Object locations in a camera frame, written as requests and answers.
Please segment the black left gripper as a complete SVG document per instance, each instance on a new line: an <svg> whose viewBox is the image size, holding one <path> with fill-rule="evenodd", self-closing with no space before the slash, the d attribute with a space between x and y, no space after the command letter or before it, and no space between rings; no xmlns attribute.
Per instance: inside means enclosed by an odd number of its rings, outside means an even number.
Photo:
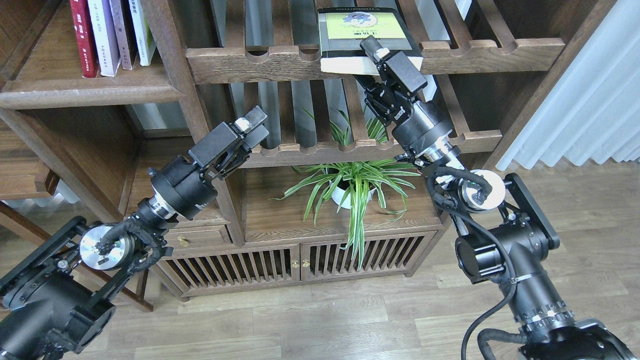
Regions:
<svg viewBox="0 0 640 360"><path fill-rule="evenodd" d="M249 159L252 149L268 135L267 114L256 105L231 123L222 122L190 150L158 170L148 169L155 200L171 214L192 220L218 195L213 180L224 180Z"/></svg>

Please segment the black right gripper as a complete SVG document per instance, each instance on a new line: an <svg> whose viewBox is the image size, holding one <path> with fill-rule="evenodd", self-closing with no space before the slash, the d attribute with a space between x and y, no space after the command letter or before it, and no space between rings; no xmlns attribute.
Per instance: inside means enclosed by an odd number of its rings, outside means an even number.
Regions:
<svg viewBox="0 0 640 360"><path fill-rule="evenodd" d="M384 126L394 124L391 134L413 156L427 155L438 141L446 141L453 126L431 101L418 93L428 81L403 51L391 51L370 35L359 47L373 61L382 82L372 75L357 75L365 92L365 104Z"/></svg>

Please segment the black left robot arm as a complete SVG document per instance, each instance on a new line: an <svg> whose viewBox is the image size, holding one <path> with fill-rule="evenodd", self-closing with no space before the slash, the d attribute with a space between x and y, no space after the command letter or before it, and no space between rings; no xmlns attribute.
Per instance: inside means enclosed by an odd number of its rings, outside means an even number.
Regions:
<svg viewBox="0 0 640 360"><path fill-rule="evenodd" d="M115 313L112 299L137 273L173 248L164 236L179 217L192 220L217 198L213 180L249 159L268 136L267 114L256 106L222 122L161 170L150 169L154 195L119 223L87 225L77 216L1 280L9 314L1 321L3 360L59 360L80 353Z"/></svg>

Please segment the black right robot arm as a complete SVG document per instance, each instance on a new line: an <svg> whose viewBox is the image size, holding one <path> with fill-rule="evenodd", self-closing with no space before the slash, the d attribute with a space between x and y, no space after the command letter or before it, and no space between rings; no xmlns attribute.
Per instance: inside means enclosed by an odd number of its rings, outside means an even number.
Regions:
<svg viewBox="0 0 640 360"><path fill-rule="evenodd" d="M490 170L468 170L450 143L451 125L432 102L418 93L425 77L398 50L382 46L374 36L359 44L375 64L381 80L357 75L366 105L402 146L398 162L415 166L426 178L435 207L450 214L458 233L458 266L473 283L498 284L503 300L467 329L461 358L467 357L471 334L505 305L519 323L518 333L482 329L477 345L485 360L495 354L491 341L519 344L521 360L633 360L624 342L596 319L576 321L558 294L542 260L560 238L521 178Z"/></svg>

